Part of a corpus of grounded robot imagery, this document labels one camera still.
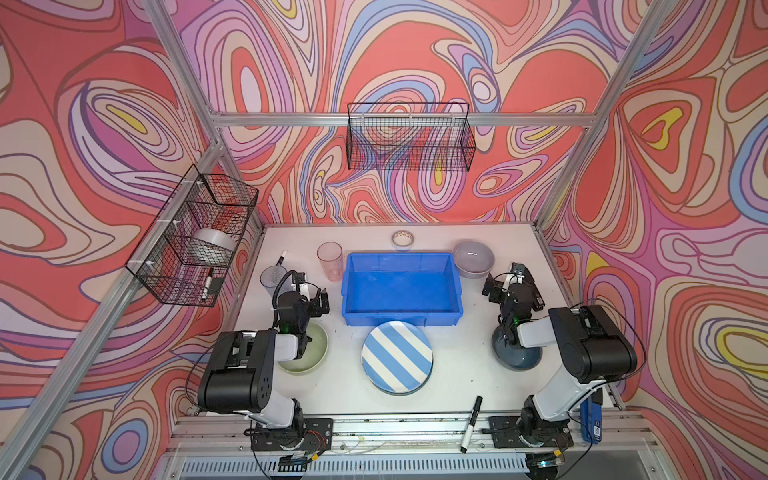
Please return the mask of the blue white striped plate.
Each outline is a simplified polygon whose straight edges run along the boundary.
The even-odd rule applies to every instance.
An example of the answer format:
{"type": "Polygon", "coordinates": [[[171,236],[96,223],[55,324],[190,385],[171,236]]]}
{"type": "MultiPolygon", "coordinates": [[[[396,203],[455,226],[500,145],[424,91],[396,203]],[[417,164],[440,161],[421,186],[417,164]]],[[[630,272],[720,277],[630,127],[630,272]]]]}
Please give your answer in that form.
{"type": "Polygon", "coordinates": [[[432,346],[423,331],[402,321],[376,326],[361,351],[363,371],[380,391],[406,396],[421,389],[434,368],[432,346]]]}

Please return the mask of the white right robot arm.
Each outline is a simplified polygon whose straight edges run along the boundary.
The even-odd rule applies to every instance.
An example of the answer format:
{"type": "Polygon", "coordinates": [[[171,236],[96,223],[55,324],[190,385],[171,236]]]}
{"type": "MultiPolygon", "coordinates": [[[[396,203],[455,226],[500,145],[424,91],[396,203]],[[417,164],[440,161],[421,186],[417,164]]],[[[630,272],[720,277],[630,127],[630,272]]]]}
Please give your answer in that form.
{"type": "Polygon", "coordinates": [[[557,348],[561,366],[545,386],[528,396],[512,428],[522,441],[538,446],[567,427],[570,411],[604,384],[633,374],[635,347],[598,305],[557,307],[545,302],[529,269],[513,263],[505,273],[489,274],[482,295],[499,306],[491,339],[497,360],[506,368],[529,371],[548,346],[557,348]]]}

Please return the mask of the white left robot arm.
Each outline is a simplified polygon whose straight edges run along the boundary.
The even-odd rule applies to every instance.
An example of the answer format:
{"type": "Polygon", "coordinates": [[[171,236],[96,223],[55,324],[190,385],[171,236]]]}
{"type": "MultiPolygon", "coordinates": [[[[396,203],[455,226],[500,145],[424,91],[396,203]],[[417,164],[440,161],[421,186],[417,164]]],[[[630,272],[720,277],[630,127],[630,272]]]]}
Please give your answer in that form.
{"type": "Polygon", "coordinates": [[[204,412],[240,414],[268,431],[299,436],[306,427],[300,402],[277,392],[280,362],[301,360],[315,342],[310,320],[330,312],[327,291],[289,270],[271,297],[272,324],[265,330],[228,331],[219,335],[197,391],[204,412]]]}

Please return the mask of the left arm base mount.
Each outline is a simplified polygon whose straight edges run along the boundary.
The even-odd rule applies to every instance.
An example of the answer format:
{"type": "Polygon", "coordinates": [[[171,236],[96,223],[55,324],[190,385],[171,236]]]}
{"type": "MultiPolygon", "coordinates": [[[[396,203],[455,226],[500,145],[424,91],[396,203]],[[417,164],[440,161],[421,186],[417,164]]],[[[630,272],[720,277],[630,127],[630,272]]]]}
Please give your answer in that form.
{"type": "Polygon", "coordinates": [[[260,424],[247,428],[243,434],[250,439],[255,452],[319,453],[332,446],[334,420],[318,417],[295,420],[284,429],[267,429],[260,424]]]}

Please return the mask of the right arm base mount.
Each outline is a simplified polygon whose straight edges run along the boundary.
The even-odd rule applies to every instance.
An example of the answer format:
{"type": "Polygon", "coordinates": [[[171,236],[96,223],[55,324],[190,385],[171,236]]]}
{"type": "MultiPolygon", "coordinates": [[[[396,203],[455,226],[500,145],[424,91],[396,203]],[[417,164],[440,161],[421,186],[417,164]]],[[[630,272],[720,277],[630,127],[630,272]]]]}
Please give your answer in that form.
{"type": "Polygon", "coordinates": [[[497,449],[564,450],[574,445],[566,421],[521,420],[519,415],[491,416],[482,432],[492,437],[497,449]]]}

